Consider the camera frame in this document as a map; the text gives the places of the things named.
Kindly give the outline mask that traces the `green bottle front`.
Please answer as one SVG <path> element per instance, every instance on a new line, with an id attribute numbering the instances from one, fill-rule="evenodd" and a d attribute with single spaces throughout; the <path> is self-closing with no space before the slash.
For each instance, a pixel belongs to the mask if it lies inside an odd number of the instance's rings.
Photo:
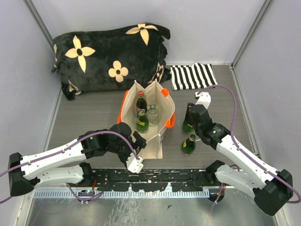
<path id="1" fill-rule="evenodd" d="M 182 154 L 188 156 L 194 152 L 196 148 L 196 136 L 190 134 L 190 136 L 182 142 L 181 152 Z"/>

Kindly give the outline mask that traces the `clear glass bottle green cap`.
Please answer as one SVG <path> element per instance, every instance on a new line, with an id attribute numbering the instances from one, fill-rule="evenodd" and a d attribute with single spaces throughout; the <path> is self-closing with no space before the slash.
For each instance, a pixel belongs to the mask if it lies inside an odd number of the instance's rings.
<path id="1" fill-rule="evenodd" d="M 147 118 L 150 126 L 156 126 L 158 124 L 159 110 L 157 109 L 156 105 L 150 105 L 149 109 L 147 110 Z"/>

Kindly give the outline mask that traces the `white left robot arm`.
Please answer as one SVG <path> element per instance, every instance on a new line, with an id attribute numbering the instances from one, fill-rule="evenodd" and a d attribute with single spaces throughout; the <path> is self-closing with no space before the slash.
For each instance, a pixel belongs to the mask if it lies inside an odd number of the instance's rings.
<path id="1" fill-rule="evenodd" d="M 143 158 L 138 156 L 147 145 L 137 131 L 124 122 L 110 129 L 88 131 L 77 139 L 43 153 L 9 157 L 8 174 L 10 196 L 25 195 L 36 185 L 45 183 L 72 183 L 90 186 L 94 175 L 85 160 L 114 153 L 132 173 L 143 168 Z"/>

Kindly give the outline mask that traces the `cola bottle red cap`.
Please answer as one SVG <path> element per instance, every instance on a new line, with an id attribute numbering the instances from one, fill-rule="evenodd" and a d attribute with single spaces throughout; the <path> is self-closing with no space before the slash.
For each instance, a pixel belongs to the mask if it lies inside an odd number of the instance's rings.
<path id="1" fill-rule="evenodd" d="M 144 96 L 143 91 L 138 91 L 137 93 L 138 99 L 136 101 L 136 112 L 137 114 L 141 111 L 144 110 L 144 112 L 147 112 L 147 102 Z"/>

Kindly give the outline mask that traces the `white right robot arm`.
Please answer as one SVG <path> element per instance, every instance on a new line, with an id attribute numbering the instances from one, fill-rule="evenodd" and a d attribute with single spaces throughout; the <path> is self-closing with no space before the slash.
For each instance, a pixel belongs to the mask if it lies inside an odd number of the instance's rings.
<path id="1" fill-rule="evenodd" d="M 256 205 L 269 216 L 274 216 L 292 198 L 291 173 L 271 167 L 246 149 L 230 135 L 226 127 L 212 121 L 204 105 L 188 103 L 185 119 L 204 144 L 225 155 L 242 169 L 238 172 L 222 161 L 215 161 L 206 168 L 209 184 L 215 186 L 221 182 L 235 187 L 253 198 Z"/>

